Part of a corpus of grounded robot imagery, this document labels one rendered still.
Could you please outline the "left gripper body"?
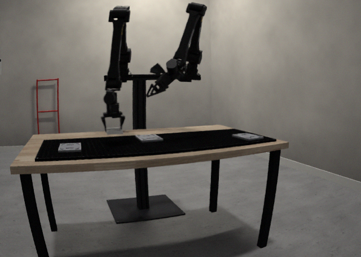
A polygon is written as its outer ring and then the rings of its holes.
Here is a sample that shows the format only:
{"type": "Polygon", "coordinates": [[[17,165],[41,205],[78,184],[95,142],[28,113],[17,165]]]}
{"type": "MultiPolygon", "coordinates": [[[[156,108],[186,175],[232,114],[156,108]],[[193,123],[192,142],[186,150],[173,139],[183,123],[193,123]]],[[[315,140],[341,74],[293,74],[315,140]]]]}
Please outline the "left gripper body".
{"type": "MultiPolygon", "coordinates": [[[[171,78],[172,78],[172,76],[171,76],[171,78]]],[[[167,89],[167,88],[169,88],[169,85],[174,81],[174,79],[168,79],[166,82],[164,81],[164,79],[163,78],[160,78],[160,79],[158,79],[162,84],[163,84],[163,86],[167,89]]]]}

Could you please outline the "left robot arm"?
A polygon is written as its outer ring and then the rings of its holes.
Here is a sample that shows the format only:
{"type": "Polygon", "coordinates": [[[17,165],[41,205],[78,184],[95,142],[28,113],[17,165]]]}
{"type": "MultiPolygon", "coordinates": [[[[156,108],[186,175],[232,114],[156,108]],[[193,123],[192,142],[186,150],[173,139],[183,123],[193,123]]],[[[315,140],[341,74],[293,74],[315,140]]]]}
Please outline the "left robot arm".
{"type": "Polygon", "coordinates": [[[201,3],[191,2],[188,4],[186,9],[186,12],[190,14],[188,22],[174,58],[171,58],[166,64],[168,72],[159,63],[151,68],[151,73],[163,74],[158,79],[163,78],[166,82],[172,76],[171,79],[176,80],[181,74],[187,77],[201,77],[197,69],[202,60],[199,42],[202,20],[207,8],[205,4],[201,3]]]}

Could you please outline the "black perforated optical breadboard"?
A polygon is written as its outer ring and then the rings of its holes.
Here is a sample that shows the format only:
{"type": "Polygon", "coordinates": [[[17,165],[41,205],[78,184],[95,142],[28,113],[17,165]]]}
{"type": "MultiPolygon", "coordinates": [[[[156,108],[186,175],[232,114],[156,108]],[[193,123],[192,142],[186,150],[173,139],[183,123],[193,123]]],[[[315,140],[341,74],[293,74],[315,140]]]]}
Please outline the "black perforated optical breadboard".
{"type": "Polygon", "coordinates": [[[220,129],[155,134],[163,138],[163,141],[156,142],[141,142],[135,135],[43,140],[35,157],[35,162],[176,154],[276,141],[276,139],[243,130],[234,132],[237,130],[220,129]],[[232,137],[232,134],[240,133],[262,136],[263,139],[247,141],[232,137]],[[59,153],[58,149],[61,143],[81,143],[81,152],[59,153]]]}

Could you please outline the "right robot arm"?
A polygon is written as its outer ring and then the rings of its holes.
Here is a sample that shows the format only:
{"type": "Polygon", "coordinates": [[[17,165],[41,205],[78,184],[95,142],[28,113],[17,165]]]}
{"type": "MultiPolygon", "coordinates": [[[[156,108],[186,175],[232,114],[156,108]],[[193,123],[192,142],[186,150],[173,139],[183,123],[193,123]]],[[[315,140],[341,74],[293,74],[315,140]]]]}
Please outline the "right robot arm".
{"type": "Polygon", "coordinates": [[[131,61],[131,48],[127,48],[126,43],[126,26],[130,22],[130,14],[130,6],[116,6],[109,13],[109,22],[113,22],[113,38],[111,62],[105,88],[107,94],[104,101],[107,104],[107,113],[112,116],[119,116],[120,113],[120,103],[111,104],[118,102],[118,93],[115,91],[121,91],[121,77],[132,77],[128,68],[128,63],[131,61]]]}

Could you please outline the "white well plate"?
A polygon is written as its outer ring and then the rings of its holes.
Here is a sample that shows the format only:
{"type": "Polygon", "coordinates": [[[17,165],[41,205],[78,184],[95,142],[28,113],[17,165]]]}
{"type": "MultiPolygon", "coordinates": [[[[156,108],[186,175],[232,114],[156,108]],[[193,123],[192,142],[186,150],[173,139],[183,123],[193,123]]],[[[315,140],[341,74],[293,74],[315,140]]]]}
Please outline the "white well plate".
{"type": "Polygon", "coordinates": [[[107,128],[107,134],[124,134],[124,131],[120,128],[107,128]]]}

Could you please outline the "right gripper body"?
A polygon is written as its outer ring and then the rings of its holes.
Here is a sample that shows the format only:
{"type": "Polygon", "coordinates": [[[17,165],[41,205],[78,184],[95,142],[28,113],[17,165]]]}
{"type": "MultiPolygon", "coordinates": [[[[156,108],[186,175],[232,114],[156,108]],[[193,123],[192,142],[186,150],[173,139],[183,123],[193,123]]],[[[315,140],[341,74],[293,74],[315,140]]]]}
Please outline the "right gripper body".
{"type": "Polygon", "coordinates": [[[105,119],[106,117],[119,118],[119,117],[126,117],[126,116],[123,115],[122,111],[120,111],[119,116],[112,116],[112,114],[108,114],[107,112],[104,112],[104,116],[102,116],[102,119],[105,119]]]}

